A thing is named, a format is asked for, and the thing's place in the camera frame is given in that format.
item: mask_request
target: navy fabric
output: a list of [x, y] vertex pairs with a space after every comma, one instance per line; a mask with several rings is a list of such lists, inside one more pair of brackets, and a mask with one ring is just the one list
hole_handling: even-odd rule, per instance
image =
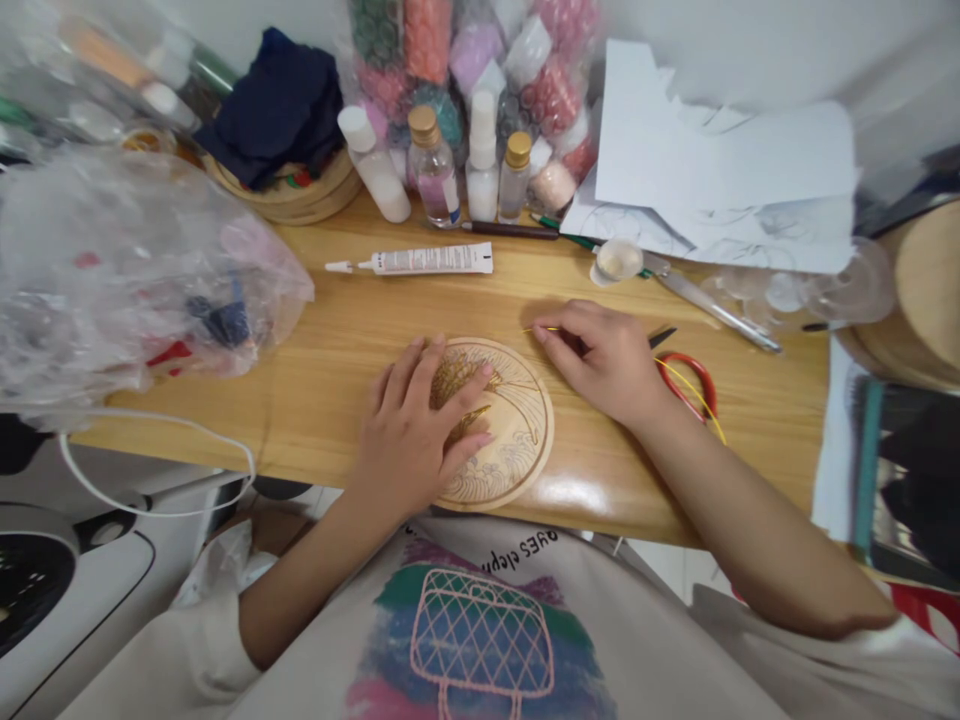
[[260, 190], [288, 162], [319, 173], [343, 144], [337, 126], [342, 109], [333, 56], [268, 28], [250, 71], [194, 139], [241, 182]]

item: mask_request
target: white t-shirt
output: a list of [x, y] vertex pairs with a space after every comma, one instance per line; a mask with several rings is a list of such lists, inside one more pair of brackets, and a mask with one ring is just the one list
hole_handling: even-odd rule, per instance
[[493, 518], [402, 528], [266, 673], [237, 614], [221, 592], [158, 617], [61, 717], [960, 717], [960, 660], [906, 618], [812, 640]]

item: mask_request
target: wooden table surface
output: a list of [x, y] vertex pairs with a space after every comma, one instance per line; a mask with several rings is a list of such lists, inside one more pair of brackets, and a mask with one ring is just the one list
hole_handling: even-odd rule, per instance
[[[825, 335], [788, 337], [784, 355], [772, 356], [656, 280], [593, 285], [592, 256], [569, 241], [441, 233], [426, 229], [423, 217], [415, 204], [409, 221], [391, 225], [364, 191], [325, 222], [278, 228], [316, 283], [316, 302], [307, 305], [293, 335], [244, 377], [164, 378], [145, 395], [118, 393], [110, 404], [191, 418], [241, 440], [255, 451], [264, 475], [343, 487], [356, 453], [359, 410], [377, 372], [416, 335], [491, 338], [541, 373], [557, 422], [539, 480], [495, 514], [699, 546], [642, 449], [580, 399], [536, 340], [521, 332], [544, 310], [590, 298], [640, 317], [649, 332], [678, 326], [659, 350], [682, 351], [706, 365], [730, 446], [809, 513], [827, 394]], [[493, 242], [492, 275], [381, 278], [323, 270], [325, 263], [356, 263], [377, 251], [485, 240]], [[235, 448], [170, 423], [100, 419], [74, 441], [246, 467]]]

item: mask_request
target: yellow wire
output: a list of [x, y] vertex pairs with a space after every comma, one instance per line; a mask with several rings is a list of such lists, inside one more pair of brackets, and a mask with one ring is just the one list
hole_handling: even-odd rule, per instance
[[726, 445], [726, 444], [727, 444], [727, 437], [726, 437], [726, 435], [723, 434], [723, 428], [720, 427], [720, 421], [717, 420], [717, 416], [713, 414], [713, 410], [711, 410], [711, 409], [710, 409], [710, 406], [707, 405], [707, 401], [703, 399], [703, 396], [702, 396], [699, 392], [697, 392], [697, 389], [693, 386], [693, 383], [691, 383], [689, 380], [687, 380], [681, 373], [677, 372], [677, 371], [674, 370], [672, 367], [670, 367], [669, 365], [667, 365], [667, 363], [665, 363], [665, 362], [664, 362], [663, 360], [661, 360], [660, 358], [654, 358], [654, 360], [656, 360], [658, 363], [660, 363], [661, 365], [663, 365], [667, 370], [669, 370], [670, 372], [672, 372], [672, 373], [673, 373], [674, 375], [676, 375], [678, 378], [680, 378], [681, 380], [683, 380], [684, 385], [686, 385], [688, 388], [690, 388], [691, 392], [693, 392], [693, 394], [697, 396], [697, 400], [699, 400], [699, 401], [700, 401], [700, 404], [703, 405], [704, 410], [707, 411], [707, 415], [709, 415], [709, 416], [710, 416], [710, 419], [713, 420], [713, 424], [717, 426], [717, 434], [720, 436], [720, 442], [722, 442], [724, 445]]

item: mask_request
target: gold cap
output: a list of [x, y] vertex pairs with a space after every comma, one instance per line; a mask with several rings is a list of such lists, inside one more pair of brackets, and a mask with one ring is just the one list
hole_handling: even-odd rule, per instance
[[418, 147], [433, 147], [440, 142], [437, 114], [429, 105], [417, 105], [407, 116], [410, 123], [410, 138]]
[[507, 153], [504, 160], [507, 165], [514, 170], [523, 170], [530, 164], [530, 136], [523, 132], [517, 132], [507, 140]]

